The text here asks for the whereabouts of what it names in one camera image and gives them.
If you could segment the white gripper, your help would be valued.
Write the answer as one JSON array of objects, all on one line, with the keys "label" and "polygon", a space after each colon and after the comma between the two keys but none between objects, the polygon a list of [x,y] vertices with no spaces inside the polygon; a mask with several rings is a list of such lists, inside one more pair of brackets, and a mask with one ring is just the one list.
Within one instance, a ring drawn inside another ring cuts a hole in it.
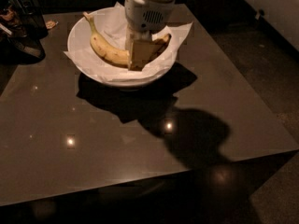
[{"label": "white gripper", "polygon": [[125,0],[125,48],[130,50],[130,70],[142,70],[162,44],[153,42],[150,31],[161,31],[173,10],[175,0]]}]

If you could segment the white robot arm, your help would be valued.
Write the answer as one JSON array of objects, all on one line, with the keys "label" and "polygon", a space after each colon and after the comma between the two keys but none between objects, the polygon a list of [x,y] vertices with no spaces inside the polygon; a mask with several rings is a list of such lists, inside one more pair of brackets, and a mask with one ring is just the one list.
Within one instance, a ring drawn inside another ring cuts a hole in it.
[{"label": "white robot arm", "polygon": [[171,35],[153,35],[166,26],[174,4],[175,0],[125,0],[125,48],[130,53],[130,70],[141,71],[166,50]]}]

